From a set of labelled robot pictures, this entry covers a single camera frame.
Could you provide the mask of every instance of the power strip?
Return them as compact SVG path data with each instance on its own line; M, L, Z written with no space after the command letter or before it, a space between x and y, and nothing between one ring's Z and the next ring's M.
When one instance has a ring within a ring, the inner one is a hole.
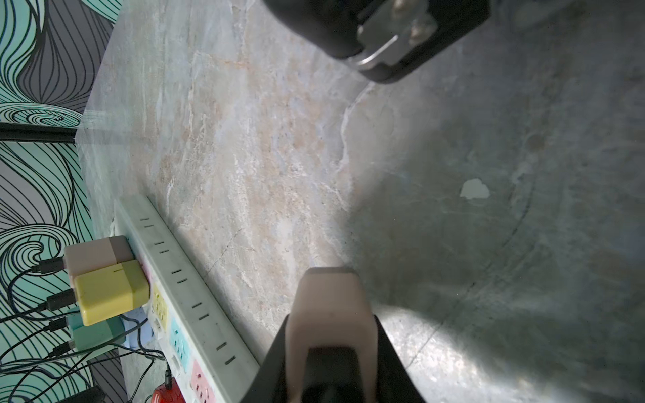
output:
M150 281L144 306L188 403L238 403L257 361L150 201L124 197L115 232L125 235Z

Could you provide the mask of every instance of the swirl pattern wallpaper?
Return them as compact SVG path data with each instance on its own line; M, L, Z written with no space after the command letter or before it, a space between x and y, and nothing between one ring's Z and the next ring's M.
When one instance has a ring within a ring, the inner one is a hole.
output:
M78 156L73 144L0 143L0 317L13 313L7 288L9 282L41 259L63 254L65 246L92 239L86 190L81 178ZM12 296L18 311L25 311L48 295L69 288L67 273L44 277L24 276L15 283ZM34 314L47 317L53 313ZM24 319L0 324L0 351L39 331L48 322ZM45 357L52 347L67 340L66 329L36 337L11 350L3 364L17 359ZM14 401L31 398L60 377L74 360L41 367L47 373L0 377L0 401L6 402L14 386ZM90 385L85 369L63 379L43 396L42 401L57 402Z
M75 128L122 0L5 0L0 121Z

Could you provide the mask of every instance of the charger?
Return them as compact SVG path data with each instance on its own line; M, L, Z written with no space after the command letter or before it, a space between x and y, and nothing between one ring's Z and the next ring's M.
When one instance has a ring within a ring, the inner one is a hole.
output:
M85 326L132 311L150 297L148 280L136 260L85 273L74 283Z
M74 279L85 273L133 260L128 240L123 235L96 239L65 247L63 261L74 288Z
M71 315L67 318L67 327L72 335L74 341L74 348L77 351L94 348L114 337L125 333L123 322L119 317L109 318L102 320L90 326L83 325L83 318L80 313ZM116 344L122 344L125 341L125 336L114 341ZM98 357L113 349L113 346L107 345L103 348L93 351L86 360Z

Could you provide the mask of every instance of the yellow outlet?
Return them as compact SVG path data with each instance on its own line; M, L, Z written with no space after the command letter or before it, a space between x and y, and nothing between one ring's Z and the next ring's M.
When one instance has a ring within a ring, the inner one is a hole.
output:
M166 305L166 301L161 296L156 284L152 287L152 311L159 318L161 329L166 331L168 325L168 305Z

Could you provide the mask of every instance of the power outlet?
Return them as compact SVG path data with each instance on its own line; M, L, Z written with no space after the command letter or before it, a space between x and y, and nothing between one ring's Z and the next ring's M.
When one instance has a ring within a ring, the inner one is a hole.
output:
M197 396L199 403L215 403L215 393L210 388L206 375L204 375L204 371L202 371L197 361L193 364L190 387L195 391L195 396Z
M159 318L161 329L166 331L168 328L168 305L166 304L166 300L163 299L163 296L159 292L156 284L152 287L152 311L157 315L157 318Z
M188 347L188 341L184 336L183 330L174 320L170 326L170 347L177 354L177 359L181 362L184 372L187 372L188 361L190 360L190 348Z

